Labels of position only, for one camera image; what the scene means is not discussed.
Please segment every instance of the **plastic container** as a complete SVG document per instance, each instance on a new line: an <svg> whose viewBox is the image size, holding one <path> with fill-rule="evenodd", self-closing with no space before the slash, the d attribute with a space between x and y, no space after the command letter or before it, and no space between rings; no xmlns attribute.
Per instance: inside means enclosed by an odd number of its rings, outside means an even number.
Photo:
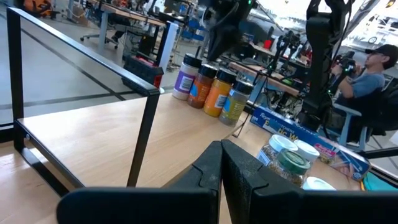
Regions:
<svg viewBox="0 0 398 224"><path fill-rule="evenodd" d="M306 143L305 141L295 140L294 144L298 147L297 153L302 155L306 160L308 160L311 164L318 159L320 153L310 144Z"/></svg>
<svg viewBox="0 0 398 224"><path fill-rule="evenodd" d="M302 187L304 190L336 190L326 181L318 177L308 177Z"/></svg>
<svg viewBox="0 0 398 224"><path fill-rule="evenodd" d="M264 153L261 162L268 165L271 161L276 160L277 155L283 149L297 152L298 148L290 139L285 136L274 134L268 140L268 144L263 146L261 151Z"/></svg>
<svg viewBox="0 0 398 224"><path fill-rule="evenodd" d="M218 117L224 107L232 84L236 80L236 74L232 71L221 68L218 70L217 78L213 81L209 95L207 96L203 110L206 114Z"/></svg>
<svg viewBox="0 0 398 224"><path fill-rule="evenodd" d="M193 81L198 75L201 59L192 54L185 54L174 85L173 96L179 100L187 100Z"/></svg>
<svg viewBox="0 0 398 224"><path fill-rule="evenodd" d="M208 64L200 67L199 74L193 82L189 93L188 104L190 106L198 109L203 108L217 71L217 68Z"/></svg>
<svg viewBox="0 0 398 224"><path fill-rule="evenodd" d="M297 152L282 150L277 159L268 164L268 168L291 183L301 187L303 176L310 168L310 163Z"/></svg>
<svg viewBox="0 0 398 224"><path fill-rule="evenodd" d="M229 95L218 119L225 125L235 127L252 90L253 85L251 83L244 81L235 82L231 91L229 91Z"/></svg>

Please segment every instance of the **wooden table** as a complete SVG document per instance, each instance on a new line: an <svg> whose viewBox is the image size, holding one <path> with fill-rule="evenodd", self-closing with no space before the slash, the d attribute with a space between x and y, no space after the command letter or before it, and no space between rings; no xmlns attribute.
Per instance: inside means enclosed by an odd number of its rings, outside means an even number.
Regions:
<svg viewBox="0 0 398 224"><path fill-rule="evenodd" d="M275 56L274 52L271 52L270 50L265 49L264 47L260 47L260 46L254 45L254 44L251 44L251 45L253 46L254 50L260 51L260 52L265 53L270 56Z"/></svg>
<svg viewBox="0 0 398 224"><path fill-rule="evenodd" d="M97 5L100 3L97 0L88 0L88 1L92 4L97 4ZM123 10L120 10L110 4L107 4L107 3L102 3L100 10L103 13L102 13L102 18L101 18L101 30L99 32L99 40L98 40L99 41L99 44L98 44L99 52L102 52L104 50L106 29L108 28L108 15L109 14L117 14L119 16L123 16L128 19L143 21L143 22L147 22L149 24L153 24L156 26L164 26L165 25L164 22L162 22L158 19L154 19L154 18L139 14L138 12L134 12L134 11L123 11Z"/></svg>
<svg viewBox="0 0 398 224"><path fill-rule="evenodd" d="M230 138L232 142L245 149L252 156L257 156L260 148L268 143L272 133L259 126L247 122L238 138ZM360 190L360 183L338 172L334 168L317 161L309 173L311 176L319 177L337 190Z"/></svg>
<svg viewBox="0 0 398 224"><path fill-rule="evenodd" d="M263 70L264 72L267 72L267 70L265 68L262 68L261 66L258 66L258 65L247 65L247 67L245 67L236 62L231 62L231 63L229 63L229 66L237 71L240 71L240 72L250 75L252 77L256 77L258 71ZM280 90L285 91L293 96L297 96L299 94L299 91L296 90L295 88L278 81L284 77L283 75L276 73L276 72L272 72L271 77L272 78L268 78L269 84L271 84L271 85L279 88Z"/></svg>
<svg viewBox="0 0 398 224"><path fill-rule="evenodd" d="M84 186L126 186L146 98L22 119ZM137 186L161 187L234 128L161 95Z"/></svg>

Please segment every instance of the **red object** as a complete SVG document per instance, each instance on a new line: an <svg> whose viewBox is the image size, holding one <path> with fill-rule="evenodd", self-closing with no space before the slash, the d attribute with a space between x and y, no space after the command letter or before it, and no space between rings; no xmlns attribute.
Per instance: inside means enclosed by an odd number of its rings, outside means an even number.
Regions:
<svg viewBox="0 0 398 224"><path fill-rule="evenodd" d="M271 44L272 44L272 41L271 40L266 40L266 41L264 41L264 48L265 49L270 49L271 48Z"/></svg>
<svg viewBox="0 0 398 224"><path fill-rule="evenodd" d="M160 83L161 83L161 81L162 81L162 76L163 76L163 75L157 75L157 76L155 76L154 86L155 86L156 88L159 88L159 87L160 87Z"/></svg>
<svg viewBox="0 0 398 224"><path fill-rule="evenodd" d="M137 56L136 58L138 58L140 60L140 62L143 62L143 63L145 63L145 64L147 64L147 65L149 65L149 66L151 66L153 68L158 68L158 66L156 66L153 62L150 62L150 61L146 60L144 57ZM153 84L154 84L154 86L156 88L160 88L160 83L162 81L162 76L163 76L163 74L155 76Z"/></svg>

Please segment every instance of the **white cap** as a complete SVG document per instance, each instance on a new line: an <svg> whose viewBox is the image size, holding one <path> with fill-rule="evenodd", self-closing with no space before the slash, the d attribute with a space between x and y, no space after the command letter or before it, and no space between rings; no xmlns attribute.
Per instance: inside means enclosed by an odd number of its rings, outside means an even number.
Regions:
<svg viewBox="0 0 398 224"><path fill-rule="evenodd" d="M305 141L295 140L294 144L298 147L298 153L310 162L315 162L319 157L319 152Z"/></svg>
<svg viewBox="0 0 398 224"><path fill-rule="evenodd" d="M277 152L280 152L282 149L288 149L290 151L297 152L297 146L287 137L274 134L271 136L268 144Z"/></svg>
<svg viewBox="0 0 398 224"><path fill-rule="evenodd" d="M336 190L326 181L318 177L308 177L302 187L304 190Z"/></svg>

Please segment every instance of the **gray floor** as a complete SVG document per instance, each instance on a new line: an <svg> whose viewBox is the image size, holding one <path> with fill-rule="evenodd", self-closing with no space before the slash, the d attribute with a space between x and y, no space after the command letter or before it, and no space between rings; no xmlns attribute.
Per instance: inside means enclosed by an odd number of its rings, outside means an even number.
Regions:
<svg viewBox="0 0 398 224"><path fill-rule="evenodd" d="M0 14L4 15L4 10L5 8L0 6ZM65 21L43 21L76 41L79 41L82 35L99 32L98 29L76 26ZM25 30L22 33L22 57L26 116L100 105L119 101L121 97L126 100L140 97L131 93L116 74L63 42L26 21L22 21L22 28ZM0 17L0 124L12 121L6 33L6 20ZM97 43L97 39L90 39L85 40L83 44L97 51ZM174 62L181 64L183 55L186 52L195 53L196 46L180 42L177 51ZM106 45L103 55L121 65L122 52L122 44L117 50L113 49L113 45ZM357 59L364 60L362 53L356 56ZM166 72L161 85L170 91L177 73L178 70ZM396 146L389 141L393 134L394 132L388 132L387 136L371 139L366 150ZM376 159L372 162L398 175L398 157Z"/></svg>

